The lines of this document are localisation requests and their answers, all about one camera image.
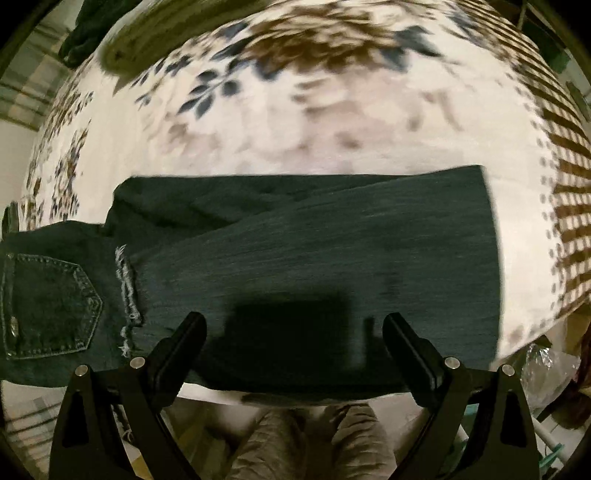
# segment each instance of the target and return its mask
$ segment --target person's leg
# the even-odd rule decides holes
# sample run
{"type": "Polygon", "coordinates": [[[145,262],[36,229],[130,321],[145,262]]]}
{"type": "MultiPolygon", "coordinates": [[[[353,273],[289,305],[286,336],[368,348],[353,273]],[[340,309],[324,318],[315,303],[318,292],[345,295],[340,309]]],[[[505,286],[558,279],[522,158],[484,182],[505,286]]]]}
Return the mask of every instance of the person's leg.
{"type": "Polygon", "coordinates": [[[270,410],[238,449],[226,480],[302,480],[306,437],[288,410],[270,410]]]}
{"type": "Polygon", "coordinates": [[[334,480],[388,479],[396,458],[386,431],[367,404],[345,405],[331,412],[334,480]]]}

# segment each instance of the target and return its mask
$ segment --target dark clothing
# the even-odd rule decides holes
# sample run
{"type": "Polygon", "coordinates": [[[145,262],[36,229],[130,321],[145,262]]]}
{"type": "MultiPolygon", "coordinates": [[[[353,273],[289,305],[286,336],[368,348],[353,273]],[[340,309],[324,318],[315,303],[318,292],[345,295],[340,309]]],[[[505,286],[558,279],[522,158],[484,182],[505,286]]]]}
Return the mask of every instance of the dark clothing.
{"type": "Polygon", "coordinates": [[[59,56],[71,69],[79,67],[100,45],[118,19],[141,0],[85,0],[76,17],[76,28],[60,47],[59,56]]]}
{"type": "Polygon", "coordinates": [[[65,385],[80,363],[127,361],[122,347],[146,355],[192,310],[208,340],[187,381],[220,390],[405,391],[381,341],[390,312],[470,367],[495,356],[498,252],[479,167],[135,178],[115,191],[104,226],[8,235],[0,254],[11,279],[0,377],[17,383],[65,385]]]}
{"type": "Polygon", "coordinates": [[[5,238],[9,233],[18,232],[18,205],[16,202],[11,202],[4,209],[4,216],[2,217],[2,235],[0,240],[5,238]]]}

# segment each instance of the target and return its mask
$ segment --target dark denim jeans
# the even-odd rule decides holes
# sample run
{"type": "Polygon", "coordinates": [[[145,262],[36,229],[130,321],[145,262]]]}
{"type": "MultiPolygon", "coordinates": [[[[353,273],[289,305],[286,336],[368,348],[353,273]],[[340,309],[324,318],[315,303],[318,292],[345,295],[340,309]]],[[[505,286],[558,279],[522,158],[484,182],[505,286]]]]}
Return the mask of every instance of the dark denim jeans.
{"type": "Polygon", "coordinates": [[[0,377],[59,386],[145,355],[185,315],[208,341],[188,381],[352,399],[405,391],[381,341],[401,312],[444,355],[486,367],[500,309],[479,167],[413,177],[130,179],[104,226],[0,244],[0,377]]]}

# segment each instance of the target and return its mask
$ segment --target rivet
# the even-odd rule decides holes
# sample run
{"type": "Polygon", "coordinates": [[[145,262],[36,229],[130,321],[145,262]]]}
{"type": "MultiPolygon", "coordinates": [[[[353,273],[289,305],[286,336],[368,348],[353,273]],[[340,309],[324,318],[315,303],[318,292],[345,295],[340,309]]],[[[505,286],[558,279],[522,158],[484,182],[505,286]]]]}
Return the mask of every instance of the rivet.
{"type": "Polygon", "coordinates": [[[445,359],[445,365],[448,368],[451,368],[452,370],[455,370],[456,368],[460,367],[460,361],[455,358],[454,356],[448,356],[445,359]]]}
{"type": "Polygon", "coordinates": [[[84,377],[88,373],[88,366],[87,365],[78,365],[74,373],[77,377],[84,377]]]}
{"type": "Polygon", "coordinates": [[[143,356],[137,356],[135,358],[132,358],[131,362],[129,362],[129,366],[135,369],[142,368],[145,364],[146,359],[143,356]]]}
{"type": "Polygon", "coordinates": [[[503,370],[503,373],[507,376],[507,377],[512,377],[513,375],[515,375],[515,369],[508,365],[505,364],[501,367],[501,370],[503,370]]]}

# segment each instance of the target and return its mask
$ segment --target clamp jaw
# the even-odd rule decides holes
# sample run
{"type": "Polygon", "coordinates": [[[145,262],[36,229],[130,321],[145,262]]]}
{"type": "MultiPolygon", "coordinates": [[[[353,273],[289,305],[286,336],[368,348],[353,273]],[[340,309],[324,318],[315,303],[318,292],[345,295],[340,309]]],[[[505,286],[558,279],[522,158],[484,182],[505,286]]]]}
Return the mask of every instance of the clamp jaw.
{"type": "MultiPolygon", "coordinates": [[[[383,324],[384,343],[419,406],[431,416],[390,480],[537,480],[538,452],[521,383],[509,365],[496,372],[442,358],[398,313],[383,324]],[[441,474],[465,408],[479,404],[458,466],[441,474]]],[[[119,438],[112,405],[122,404],[154,480],[199,480],[161,420],[207,335],[190,313],[147,357],[116,370],[79,366],[61,406],[51,448],[50,480],[136,480],[119,438]]]]}

